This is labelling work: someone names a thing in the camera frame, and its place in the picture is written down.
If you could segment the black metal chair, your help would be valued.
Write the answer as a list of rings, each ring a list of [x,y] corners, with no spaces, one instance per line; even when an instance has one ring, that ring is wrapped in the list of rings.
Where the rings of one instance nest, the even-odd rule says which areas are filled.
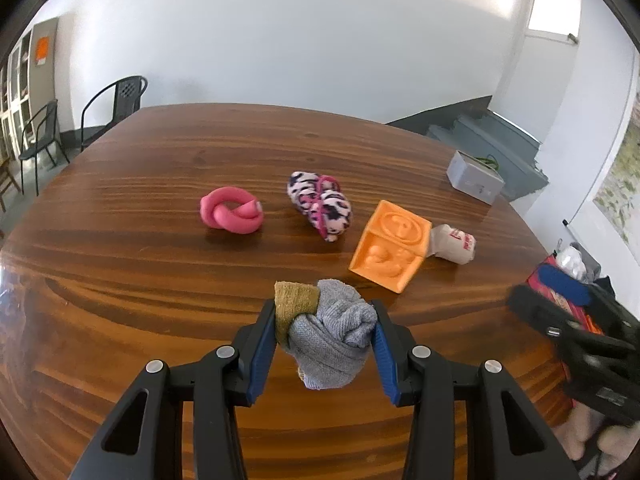
[[[140,110],[141,98],[149,87],[149,81],[145,76],[132,75],[120,78],[108,84],[100,90],[87,103],[80,116],[80,150],[88,148],[95,140],[98,140],[108,130],[118,125],[120,122]],[[86,115],[93,103],[96,102],[107,91],[113,91],[112,116],[109,122],[101,126],[92,136],[86,135]]]
[[[34,166],[34,181],[36,195],[39,195],[39,177],[38,177],[38,156],[45,152],[53,167],[58,166],[58,160],[53,157],[50,147],[54,146],[63,156],[64,160],[69,164],[66,151],[63,148],[60,132],[58,131],[58,100],[53,99],[32,115],[26,125],[23,127],[23,133],[20,141],[20,161],[21,186],[24,185],[24,165],[29,160]]]

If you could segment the pink knotted foam tube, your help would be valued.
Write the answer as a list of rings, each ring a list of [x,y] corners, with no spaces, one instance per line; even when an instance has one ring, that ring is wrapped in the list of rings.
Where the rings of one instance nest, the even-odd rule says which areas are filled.
[[[256,232],[264,222],[262,203],[250,192],[235,186],[216,188],[203,196],[200,216],[211,229],[242,235]]]

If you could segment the orange notice on door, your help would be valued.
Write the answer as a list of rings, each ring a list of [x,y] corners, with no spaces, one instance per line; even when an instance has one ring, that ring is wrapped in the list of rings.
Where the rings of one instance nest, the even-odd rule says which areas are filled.
[[[41,66],[47,63],[47,57],[49,52],[49,37],[40,37],[36,42],[35,48],[35,64]]]

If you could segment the green paper gift bag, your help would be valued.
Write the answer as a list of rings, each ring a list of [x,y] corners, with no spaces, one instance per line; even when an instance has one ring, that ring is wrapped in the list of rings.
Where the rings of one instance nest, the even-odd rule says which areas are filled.
[[[487,156],[487,157],[475,157],[475,160],[477,162],[480,162],[482,165],[490,168],[492,171],[498,172],[500,169],[498,160],[495,159],[494,156]]]

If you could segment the grey and mustard sock roll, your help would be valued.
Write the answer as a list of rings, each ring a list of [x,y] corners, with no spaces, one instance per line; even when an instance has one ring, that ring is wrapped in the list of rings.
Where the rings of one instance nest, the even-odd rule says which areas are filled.
[[[274,284],[276,338],[310,390],[343,388],[367,361],[378,314],[360,293],[334,278]]]

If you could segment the white red-print tissue pack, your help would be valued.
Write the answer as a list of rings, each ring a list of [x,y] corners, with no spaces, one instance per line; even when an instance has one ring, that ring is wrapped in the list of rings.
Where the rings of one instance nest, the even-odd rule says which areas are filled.
[[[476,238],[467,232],[441,224],[431,229],[426,256],[463,266],[475,257]]]

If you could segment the hanging landscape scroll painting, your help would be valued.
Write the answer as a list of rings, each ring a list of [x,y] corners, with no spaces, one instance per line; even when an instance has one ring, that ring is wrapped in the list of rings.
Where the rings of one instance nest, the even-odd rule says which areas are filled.
[[[608,274],[639,266],[639,58],[624,90],[589,107],[586,149],[579,161],[594,172],[567,229]]]

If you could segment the grey tissue box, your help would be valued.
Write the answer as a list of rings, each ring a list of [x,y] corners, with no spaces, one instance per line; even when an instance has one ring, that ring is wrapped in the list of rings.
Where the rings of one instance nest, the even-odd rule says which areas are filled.
[[[460,151],[454,152],[446,175],[453,188],[487,205],[494,203],[504,187],[495,169]]]

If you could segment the pink leopard plush scrunchie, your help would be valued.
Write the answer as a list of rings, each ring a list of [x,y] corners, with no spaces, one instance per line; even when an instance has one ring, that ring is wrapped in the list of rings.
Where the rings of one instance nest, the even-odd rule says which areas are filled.
[[[352,205],[338,181],[326,174],[294,171],[286,192],[326,242],[336,242],[352,223]]]

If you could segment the concrete staircase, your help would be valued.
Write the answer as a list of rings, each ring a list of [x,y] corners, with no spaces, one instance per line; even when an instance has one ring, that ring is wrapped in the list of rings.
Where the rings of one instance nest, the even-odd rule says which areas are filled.
[[[497,114],[487,112],[480,118],[462,114],[449,128],[429,126],[426,135],[476,158],[495,162],[504,181],[502,195],[509,202],[548,184],[536,163],[540,143]]]

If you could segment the white plastic bag ball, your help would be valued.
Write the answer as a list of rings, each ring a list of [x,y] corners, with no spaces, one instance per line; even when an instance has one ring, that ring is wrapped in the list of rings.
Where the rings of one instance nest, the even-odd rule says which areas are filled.
[[[574,246],[567,246],[555,256],[555,263],[565,274],[577,281],[585,281],[587,267],[582,260],[582,253]]]

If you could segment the pink storage box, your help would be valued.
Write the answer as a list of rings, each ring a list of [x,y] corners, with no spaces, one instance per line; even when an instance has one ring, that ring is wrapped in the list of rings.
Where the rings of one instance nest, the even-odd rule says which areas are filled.
[[[538,264],[538,266],[541,266],[544,263],[548,263],[548,264],[551,264],[552,266],[556,266],[555,255],[553,254],[548,255],[546,258],[544,258],[544,260],[541,261],[541,263]],[[593,316],[587,312],[585,307],[575,306],[574,304],[566,300],[563,296],[559,295],[557,292],[554,292],[549,287],[544,286],[544,284],[541,284],[537,276],[538,266],[536,267],[534,272],[530,274],[529,277],[527,278],[526,285],[531,289],[533,289],[535,292],[538,292],[538,294],[541,294],[542,296],[544,296],[544,298],[556,304],[560,309],[569,313],[573,318],[576,318],[576,320],[580,324],[582,324],[582,327],[585,330],[588,330],[588,332],[598,334],[598,335],[603,335],[604,331],[594,320]]]

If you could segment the orange embossed toy cube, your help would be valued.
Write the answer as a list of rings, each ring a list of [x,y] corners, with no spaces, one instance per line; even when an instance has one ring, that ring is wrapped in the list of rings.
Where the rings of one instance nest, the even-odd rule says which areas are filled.
[[[426,259],[432,222],[381,200],[364,227],[349,270],[401,294]]]

